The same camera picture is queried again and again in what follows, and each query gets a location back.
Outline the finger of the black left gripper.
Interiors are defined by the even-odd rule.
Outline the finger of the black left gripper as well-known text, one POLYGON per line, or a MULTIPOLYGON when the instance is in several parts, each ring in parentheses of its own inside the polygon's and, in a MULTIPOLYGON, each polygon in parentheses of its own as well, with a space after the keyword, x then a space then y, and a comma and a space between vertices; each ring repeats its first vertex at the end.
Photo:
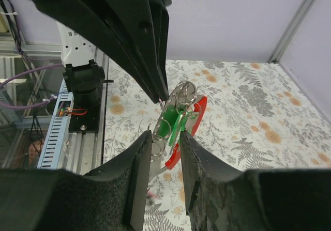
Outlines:
POLYGON ((157 103, 165 84, 156 55, 148 0, 31 0, 129 73, 157 103))
POLYGON ((153 31, 155 36, 156 55, 158 59, 158 67, 161 71, 161 79, 165 87, 159 96, 161 100, 168 100, 168 81, 166 74, 166 55, 168 45, 169 32, 169 14, 167 7, 172 4, 172 0, 148 0, 151 9, 153 31))

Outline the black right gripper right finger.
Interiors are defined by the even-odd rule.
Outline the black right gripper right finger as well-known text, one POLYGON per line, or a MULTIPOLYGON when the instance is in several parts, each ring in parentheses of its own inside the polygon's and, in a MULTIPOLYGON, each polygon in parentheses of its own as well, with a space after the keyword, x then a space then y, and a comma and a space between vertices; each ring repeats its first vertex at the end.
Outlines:
POLYGON ((180 134, 192 230, 330 230, 329 169, 239 171, 180 134))

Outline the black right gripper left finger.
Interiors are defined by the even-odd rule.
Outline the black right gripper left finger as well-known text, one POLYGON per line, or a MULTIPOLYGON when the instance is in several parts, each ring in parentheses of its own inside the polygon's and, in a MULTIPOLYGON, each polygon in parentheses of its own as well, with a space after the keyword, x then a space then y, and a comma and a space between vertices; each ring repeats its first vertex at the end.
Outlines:
POLYGON ((151 149, 145 131, 85 175, 2 169, 1 230, 142 230, 151 149))

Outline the metal key holder red handle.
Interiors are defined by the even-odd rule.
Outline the metal key holder red handle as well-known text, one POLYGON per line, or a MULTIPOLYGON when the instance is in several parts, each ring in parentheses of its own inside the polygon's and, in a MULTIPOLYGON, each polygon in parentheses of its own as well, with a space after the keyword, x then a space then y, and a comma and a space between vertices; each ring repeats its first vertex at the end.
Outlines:
POLYGON ((179 135, 182 131, 188 131, 191 135, 196 133, 206 109, 207 96, 198 94, 195 84, 191 81, 181 81, 175 86, 166 102, 162 100, 159 102, 161 114, 157 120, 150 122, 150 124, 155 123, 156 125, 152 132, 149 181, 152 181, 157 175, 171 170, 178 163, 181 158, 179 135), (185 107, 183 113, 179 115, 175 140, 172 146, 169 146, 169 141, 158 134, 163 113, 166 112, 167 107, 170 105, 175 107, 184 105, 185 107))

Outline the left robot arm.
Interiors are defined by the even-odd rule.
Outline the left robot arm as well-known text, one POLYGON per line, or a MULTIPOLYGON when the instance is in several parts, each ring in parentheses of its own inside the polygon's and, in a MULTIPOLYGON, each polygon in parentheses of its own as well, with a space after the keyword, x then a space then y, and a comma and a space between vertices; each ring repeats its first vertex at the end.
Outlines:
POLYGON ((166 54, 171 0, 31 0, 59 24, 64 79, 82 108, 96 106, 103 69, 91 43, 157 103, 169 98, 166 54))

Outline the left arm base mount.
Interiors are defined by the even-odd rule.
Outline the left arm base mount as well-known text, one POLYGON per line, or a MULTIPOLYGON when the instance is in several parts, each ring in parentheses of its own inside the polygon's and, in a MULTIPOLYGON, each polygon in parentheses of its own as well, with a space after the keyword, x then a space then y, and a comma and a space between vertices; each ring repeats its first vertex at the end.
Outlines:
POLYGON ((69 112, 69 133, 97 133, 99 131, 101 105, 69 112))

